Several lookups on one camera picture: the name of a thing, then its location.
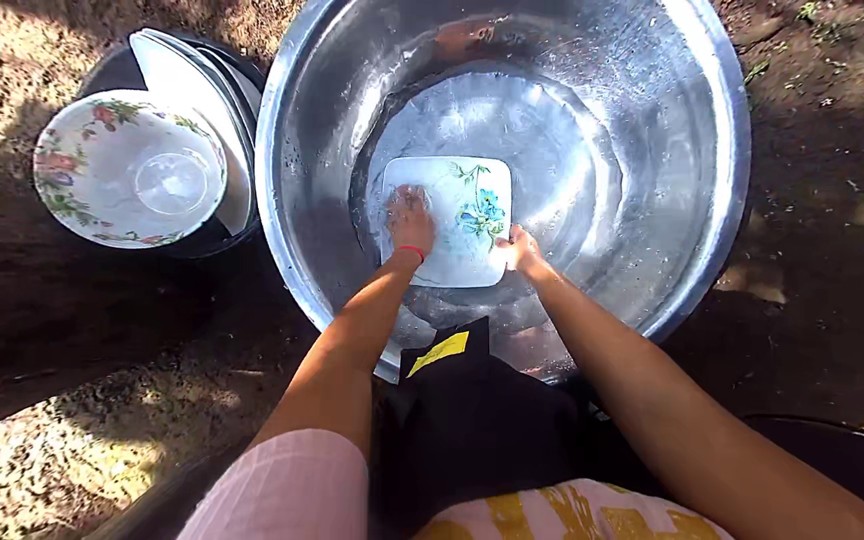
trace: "white square plate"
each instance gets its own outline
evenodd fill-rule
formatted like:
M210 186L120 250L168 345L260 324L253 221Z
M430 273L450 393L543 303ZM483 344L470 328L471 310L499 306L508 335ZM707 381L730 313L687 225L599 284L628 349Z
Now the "white square plate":
M422 186L436 239L412 285L429 288L487 288L502 279L505 256L495 239L508 239L512 221L512 173L498 159L454 155L397 157L386 165L382 196L395 188ZM392 255L383 230L382 262Z

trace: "soil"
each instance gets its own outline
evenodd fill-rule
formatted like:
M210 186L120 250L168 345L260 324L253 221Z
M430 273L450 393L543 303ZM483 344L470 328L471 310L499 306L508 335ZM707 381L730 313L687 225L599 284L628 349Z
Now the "soil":
M750 75L746 224L663 346L736 414L864 426L864 2L800 6L715 2ZM253 433L316 338L261 236L202 262L123 256L30 189L39 131L129 32L268 67L300 7L0 0L0 538L87 534Z

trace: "black apron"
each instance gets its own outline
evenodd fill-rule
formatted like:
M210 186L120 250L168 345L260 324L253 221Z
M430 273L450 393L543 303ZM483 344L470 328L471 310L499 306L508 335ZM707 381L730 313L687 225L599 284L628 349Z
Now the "black apron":
M461 351L426 363L463 333ZM399 384L377 418L370 508L383 537L412 535L458 503L556 485L581 471L576 401L490 355L488 318L403 350Z

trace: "stainless steel basin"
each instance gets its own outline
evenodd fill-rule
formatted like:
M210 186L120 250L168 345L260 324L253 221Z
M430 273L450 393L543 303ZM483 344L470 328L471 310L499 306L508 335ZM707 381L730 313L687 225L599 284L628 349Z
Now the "stainless steel basin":
M262 225L323 329L378 267L391 159L496 158L512 221L643 336L712 284L748 184L742 74L705 0L310 0L282 40L256 141ZM489 315L498 358L549 381L574 366L534 291L413 287L376 374L402 348Z

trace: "white floral bowl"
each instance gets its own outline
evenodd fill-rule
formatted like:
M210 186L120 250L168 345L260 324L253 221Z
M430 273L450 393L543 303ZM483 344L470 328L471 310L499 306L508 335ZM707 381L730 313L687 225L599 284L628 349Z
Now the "white floral bowl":
M193 233L226 192L226 155L197 112L143 90L68 105L38 138L33 172L62 225L105 246L162 246Z

